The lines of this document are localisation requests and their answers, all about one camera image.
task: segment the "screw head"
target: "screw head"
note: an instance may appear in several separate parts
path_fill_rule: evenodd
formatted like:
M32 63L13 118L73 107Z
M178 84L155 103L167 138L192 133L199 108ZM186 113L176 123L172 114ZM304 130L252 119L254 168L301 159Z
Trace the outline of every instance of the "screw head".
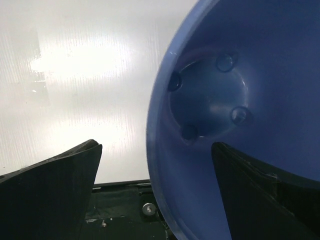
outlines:
M231 111L231 120L237 126L249 126L253 123L253 114L244 106L237 106Z
M180 74L177 72L172 73L169 85L168 85L168 91L169 92L174 92L178 90L181 87L182 80L180 77Z
M222 54L217 57L215 65L220 72L227 73L234 68L235 60L229 54Z
M142 212L144 215L152 216L156 213L157 208L153 203L146 203L142 207Z
M198 129L194 125L185 125L182 127L181 136L184 140L195 140L198 136Z

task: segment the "blue plastic bowl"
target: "blue plastic bowl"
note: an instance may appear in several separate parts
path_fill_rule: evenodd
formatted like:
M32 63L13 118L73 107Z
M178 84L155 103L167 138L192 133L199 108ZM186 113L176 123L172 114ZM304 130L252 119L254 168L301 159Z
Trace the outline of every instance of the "blue plastic bowl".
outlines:
M319 121L320 1L200 0L164 56L146 133L178 239L231 239L212 143L320 181Z

